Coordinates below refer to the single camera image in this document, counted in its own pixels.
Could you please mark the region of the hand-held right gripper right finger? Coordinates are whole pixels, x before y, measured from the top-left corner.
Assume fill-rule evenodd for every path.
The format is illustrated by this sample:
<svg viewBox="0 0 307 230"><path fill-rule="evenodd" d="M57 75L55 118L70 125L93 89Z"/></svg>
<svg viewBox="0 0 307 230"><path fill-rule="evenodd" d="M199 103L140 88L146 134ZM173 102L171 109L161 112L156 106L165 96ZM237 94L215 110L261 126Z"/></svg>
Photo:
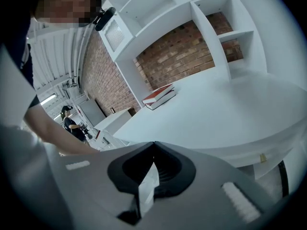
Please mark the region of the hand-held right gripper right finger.
<svg viewBox="0 0 307 230"><path fill-rule="evenodd" d="M142 230L263 230L274 202L260 185L214 156L156 142L156 147L193 164L195 174L180 194L157 198Z"/></svg>

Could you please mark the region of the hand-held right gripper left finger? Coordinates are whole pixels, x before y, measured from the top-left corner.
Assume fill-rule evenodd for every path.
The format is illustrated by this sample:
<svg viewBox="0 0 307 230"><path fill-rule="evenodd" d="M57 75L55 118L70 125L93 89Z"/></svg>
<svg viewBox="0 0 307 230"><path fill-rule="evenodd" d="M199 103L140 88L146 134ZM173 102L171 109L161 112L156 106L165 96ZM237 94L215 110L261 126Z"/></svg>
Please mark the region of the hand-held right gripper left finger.
<svg viewBox="0 0 307 230"><path fill-rule="evenodd" d="M64 205L69 227L154 227L155 213L138 216L135 196L117 189L109 178L110 164L118 158L152 145L140 143L87 155L60 156L46 144L48 162Z"/></svg>

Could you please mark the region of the person's left forearm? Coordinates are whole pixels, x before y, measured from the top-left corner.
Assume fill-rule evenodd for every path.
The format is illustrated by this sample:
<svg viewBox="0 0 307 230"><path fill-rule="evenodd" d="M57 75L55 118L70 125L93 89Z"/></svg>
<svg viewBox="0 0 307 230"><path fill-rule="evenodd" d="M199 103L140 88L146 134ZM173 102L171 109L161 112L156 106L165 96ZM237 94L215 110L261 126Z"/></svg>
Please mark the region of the person's left forearm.
<svg viewBox="0 0 307 230"><path fill-rule="evenodd" d="M36 96L24 115L27 126L44 142L55 145L64 155L93 154L99 151L64 130L44 110Z"/></svg>

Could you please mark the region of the small white desk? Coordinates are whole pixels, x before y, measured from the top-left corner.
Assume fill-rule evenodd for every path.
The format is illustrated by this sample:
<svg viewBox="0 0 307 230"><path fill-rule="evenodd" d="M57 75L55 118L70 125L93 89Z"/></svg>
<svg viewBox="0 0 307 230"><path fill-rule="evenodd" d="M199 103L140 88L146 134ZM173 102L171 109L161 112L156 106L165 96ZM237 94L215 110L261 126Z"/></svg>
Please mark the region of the small white desk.
<svg viewBox="0 0 307 230"><path fill-rule="evenodd" d="M131 114L129 113L130 109L129 107L111 114L94 126L94 128L101 131L106 140L116 148L127 146L125 142L119 138L115 138L114 134L131 119Z"/></svg>

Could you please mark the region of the large white desk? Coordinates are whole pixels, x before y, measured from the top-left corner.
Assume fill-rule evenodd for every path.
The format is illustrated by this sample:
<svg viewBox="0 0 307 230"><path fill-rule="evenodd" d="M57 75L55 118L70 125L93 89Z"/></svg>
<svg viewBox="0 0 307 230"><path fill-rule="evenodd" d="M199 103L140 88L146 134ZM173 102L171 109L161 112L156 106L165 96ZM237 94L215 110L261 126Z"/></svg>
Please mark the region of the large white desk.
<svg viewBox="0 0 307 230"><path fill-rule="evenodd" d="M276 166L307 128L307 91L270 75L231 82L182 80L175 96L137 112L114 136L160 141L218 157L234 167Z"/></svg>

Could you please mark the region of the grey partition panel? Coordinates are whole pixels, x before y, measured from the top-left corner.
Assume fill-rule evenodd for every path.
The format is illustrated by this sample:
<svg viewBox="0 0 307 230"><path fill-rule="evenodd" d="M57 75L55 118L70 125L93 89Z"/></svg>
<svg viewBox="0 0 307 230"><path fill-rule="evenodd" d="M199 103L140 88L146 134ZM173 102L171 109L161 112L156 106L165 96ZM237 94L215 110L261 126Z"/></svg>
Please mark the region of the grey partition panel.
<svg viewBox="0 0 307 230"><path fill-rule="evenodd" d="M106 116L98 106L95 100L90 99L84 101L78 106L79 111L81 112L82 119L91 127L94 128L97 124L103 121Z"/></svg>

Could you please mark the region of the fluorescent ceiling light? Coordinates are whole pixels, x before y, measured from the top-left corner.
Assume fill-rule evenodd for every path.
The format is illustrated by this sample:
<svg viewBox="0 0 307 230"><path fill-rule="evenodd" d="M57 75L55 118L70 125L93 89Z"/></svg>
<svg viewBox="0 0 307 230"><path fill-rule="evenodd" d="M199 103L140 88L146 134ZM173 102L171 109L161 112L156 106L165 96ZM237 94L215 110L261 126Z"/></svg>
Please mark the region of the fluorescent ceiling light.
<svg viewBox="0 0 307 230"><path fill-rule="evenodd" d="M54 93L54 94L50 95L49 97L47 97L46 99L44 99L43 101L41 101L40 104L45 105L46 103L55 99L56 97L57 97L57 95Z"/></svg>

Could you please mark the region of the dark red book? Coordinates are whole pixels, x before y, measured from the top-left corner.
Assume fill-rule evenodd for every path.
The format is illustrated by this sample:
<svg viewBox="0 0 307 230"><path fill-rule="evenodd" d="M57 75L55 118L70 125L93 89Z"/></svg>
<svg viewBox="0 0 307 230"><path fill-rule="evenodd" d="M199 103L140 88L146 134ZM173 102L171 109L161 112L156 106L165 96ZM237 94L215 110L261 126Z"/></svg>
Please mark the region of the dark red book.
<svg viewBox="0 0 307 230"><path fill-rule="evenodd" d="M168 100L173 98L175 95L176 95L175 91L171 90L169 93L164 95L158 101L156 101L154 103L146 104L146 107L149 108L150 110L154 110L154 109L158 108L159 106L163 105L164 103L166 103Z"/></svg>

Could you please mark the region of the bright red book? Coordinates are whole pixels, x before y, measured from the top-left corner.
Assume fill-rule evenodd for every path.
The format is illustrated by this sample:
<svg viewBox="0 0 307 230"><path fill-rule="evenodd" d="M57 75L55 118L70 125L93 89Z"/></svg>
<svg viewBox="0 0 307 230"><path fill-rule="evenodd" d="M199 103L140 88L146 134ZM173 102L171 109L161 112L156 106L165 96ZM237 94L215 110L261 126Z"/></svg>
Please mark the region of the bright red book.
<svg viewBox="0 0 307 230"><path fill-rule="evenodd" d="M143 104L150 104L157 102L159 99L161 99L164 95L169 93L174 88L173 84L166 85L164 87L161 87L151 93L149 96L147 96L145 99L142 100Z"/></svg>

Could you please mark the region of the person's dark clothed body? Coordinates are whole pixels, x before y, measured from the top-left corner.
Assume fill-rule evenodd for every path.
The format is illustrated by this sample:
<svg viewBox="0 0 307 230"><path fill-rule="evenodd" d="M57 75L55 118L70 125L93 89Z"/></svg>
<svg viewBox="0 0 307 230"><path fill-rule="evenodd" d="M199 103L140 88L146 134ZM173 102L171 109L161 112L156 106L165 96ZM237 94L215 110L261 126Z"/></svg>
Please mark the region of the person's dark clothed body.
<svg viewBox="0 0 307 230"><path fill-rule="evenodd" d="M33 63L27 34L39 0L0 0L0 46L5 46L16 67L31 86Z"/></svg>

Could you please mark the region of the white shelf hutch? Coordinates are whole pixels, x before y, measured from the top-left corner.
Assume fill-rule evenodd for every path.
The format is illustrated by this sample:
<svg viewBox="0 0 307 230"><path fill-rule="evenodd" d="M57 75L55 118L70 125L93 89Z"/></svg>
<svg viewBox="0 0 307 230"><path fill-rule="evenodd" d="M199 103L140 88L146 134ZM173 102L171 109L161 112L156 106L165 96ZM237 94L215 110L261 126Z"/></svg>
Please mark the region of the white shelf hutch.
<svg viewBox="0 0 307 230"><path fill-rule="evenodd" d="M218 77L231 80L237 68L267 72L259 32L240 0L106 0L104 7L116 13L100 36L140 107L150 90L135 58L188 21L201 32Z"/></svg>

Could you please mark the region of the black rectangular frame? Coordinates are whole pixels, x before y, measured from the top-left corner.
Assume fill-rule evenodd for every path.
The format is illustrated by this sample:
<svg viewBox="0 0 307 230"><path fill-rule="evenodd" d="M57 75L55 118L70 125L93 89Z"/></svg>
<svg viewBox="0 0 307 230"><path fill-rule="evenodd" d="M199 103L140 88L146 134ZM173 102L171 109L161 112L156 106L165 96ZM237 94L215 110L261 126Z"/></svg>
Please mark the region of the black rectangular frame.
<svg viewBox="0 0 307 230"><path fill-rule="evenodd" d="M287 171L286 171L284 161L281 161L278 164L278 168L279 168L280 178L281 178L282 194L283 194L283 197L286 197L289 195L289 184L288 184Z"/></svg>

